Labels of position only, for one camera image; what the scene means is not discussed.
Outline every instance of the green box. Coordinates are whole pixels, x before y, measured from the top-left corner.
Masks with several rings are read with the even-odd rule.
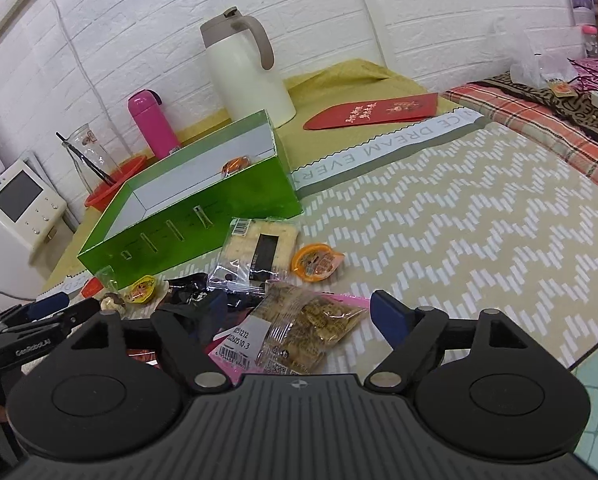
[[[255,162],[223,178],[229,160]],[[96,273],[112,266],[119,287],[220,247],[233,217],[301,213],[281,142],[265,111],[193,142],[129,179],[83,246]]]

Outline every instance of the cracker package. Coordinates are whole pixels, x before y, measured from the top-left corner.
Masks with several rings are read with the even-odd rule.
[[[305,288],[269,283],[266,297],[250,314],[271,324],[257,365],[265,373],[309,374],[367,312]]]
[[[268,280],[288,276],[298,234],[285,220],[233,219],[208,288],[263,296]]]

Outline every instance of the metal screw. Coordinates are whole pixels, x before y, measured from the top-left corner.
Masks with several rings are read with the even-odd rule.
[[[377,372],[370,377],[377,388],[394,388],[401,383],[401,377],[393,372]]]
[[[203,372],[195,377],[195,383],[202,388],[217,388],[225,383],[225,375],[219,372]]]

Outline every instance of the thermos handle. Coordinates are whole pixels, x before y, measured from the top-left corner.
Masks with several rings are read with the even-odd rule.
[[[275,63],[275,53],[272,51],[272,45],[270,44],[266,30],[259,23],[259,20],[252,16],[239,16],[233,20],[232,26],[237,30],[241,28],[240,26],[250,29],[259,48],[261,67],[263,70],[270,70]]]

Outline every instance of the white brick wall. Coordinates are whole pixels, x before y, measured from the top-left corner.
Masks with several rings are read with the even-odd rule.
[[[444,89],[501,70],[484,33],[500,13],[516,17],[550,48],[576,50],[566,0],[377,0],[399,70]],[[178,130],[221,103],[205,67],[199,25],[236,5],[264,24],[284,75],[343,59],[380,54],[362,0],[57,0],[79,59],[112,121],[133,150],[145,147],[127,111],[141,88],[159,92]],[[0,38],[0,156],[11,164],[26,149],[39,156],[71,209],[82,214],[84,189],[54,132],[83,123],[118,160],[109,129],[57,25],[49,0],[30,0]]]
[[[580,56],[568,0],[378,0],[400,72],[431,90],[502,72],[486,35],[496,16],[509,16],[532,41]]]

